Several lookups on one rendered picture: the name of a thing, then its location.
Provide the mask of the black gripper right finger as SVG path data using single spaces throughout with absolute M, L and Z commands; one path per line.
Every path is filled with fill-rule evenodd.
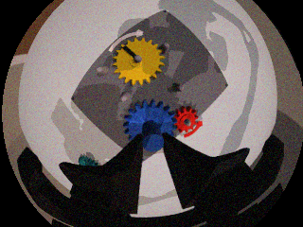
M 194 201 L 204 193 L 213 178 L 224 171 L 245 162 L 249 148 L 228 152 L 226 155 L 208 156 L 190 148 L 174 136 L 162 132 L 163 152 L 171 180 L 177 190 L 178 200 L 183 209 L 193 207 Z

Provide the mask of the blue gear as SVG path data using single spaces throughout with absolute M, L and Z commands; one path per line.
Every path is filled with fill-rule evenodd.
M 143 148 L 147 151 L 157 151 L 163 147 L 162 132 L 174 136 L 172 131 L 177 130 L 177 126 L 173 125 L 177 122 L 174 118 L 174 111 L 170 111 L 170 105 L 164 107 L 164 101 L 160 101 L 158 105 L 155 99 L 151 100 L 151 105 L 148 101 L 143 101 L 143 106 L 135 103 L 134 109 L 128 109 L 129 114 L 125 114 L 124 128 L 125 133 L 129 133 L 129 140 L 138 133 L 143 135 Z

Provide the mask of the teal gear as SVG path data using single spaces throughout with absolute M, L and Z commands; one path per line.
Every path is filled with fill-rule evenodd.
M 82 156 L 79 158 L 80 166 L 98 166 L 98 163 L 95 163 L 95 160 L 91 160 L 91 158 L 88 159 L 87 156 L 86 158 L 84 158 L 84 156 L 82 158 Z

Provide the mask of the white curved arrow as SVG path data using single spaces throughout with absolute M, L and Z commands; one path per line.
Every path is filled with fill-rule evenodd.
M 115 46 L 117 46 L 117 45 L 118 45 L 118 43 L 120 43 L 120 42 L 124 41 L 124 39 L 126 39 L 126 38 L 130 38 L 130 37 L 135 37 L 135 35 L 136 35 L 136 38 L 137 38 L 137 37 L 141 37 L 141 35 L 143 35 L 143 33 L 144 33 L 144 31 L 137 30 L 137 31 L 134 31 L 134 33 L 130 33 L 130 34 L 126 34 L 126 35 L 122 35 L 122 37 L 121 37 L 121 38 L 118 38 L 118 39 L 117 39 L 117 41 L 116 41 L 116 42 L 114 42 L 114 44 L 113 44 L 113 45 L 111 45 L 111 48 L 109 49 L 109 50 L 110 50 L 110 52 L 113 52 L 113 50 L 114 50 Z

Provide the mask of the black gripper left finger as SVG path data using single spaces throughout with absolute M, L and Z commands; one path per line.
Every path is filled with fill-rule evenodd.
M 64 177 L 72 184 L 113 194 L 130 215 L 137 215 L 139 188 L 143 166 L 143 135 L 138 133 L 113 159 L 102 166 L 80 166 L 80 164 L 60 163 Z

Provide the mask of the yellow gear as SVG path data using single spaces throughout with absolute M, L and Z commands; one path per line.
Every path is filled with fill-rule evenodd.
M 113 64 L 113 67 L 117 67 L 114 73 L 120 73 L 118 76 L 119 79 L 122 77 L 125 78 L 125 82 L 132 80 L 133 86 L 137 82 L 143 84 L 143 79 L 148 83 L 151 83 L 151 76 L 153 79 L 156 79 L 156 73 L 162 73 L 158 68 L 164 67 L 164 63 L 160 60 L 163 60 L 163 56 L 159 56 L 162 53 L 162 49 L 156 50 L 158 44 L 152 45 L 152 41 L 145 42 L 145 39 L 138 41 L 136 38 L 133 42 L 126 42 L 128 44 L 121 45 L 121 50 L 115 50 L 117 54 L 116 57 L 113 57 L 113 60 L 117 61 Z M 141 62 L 136 63 L 134 61 L 135 56 L 141 57 Z

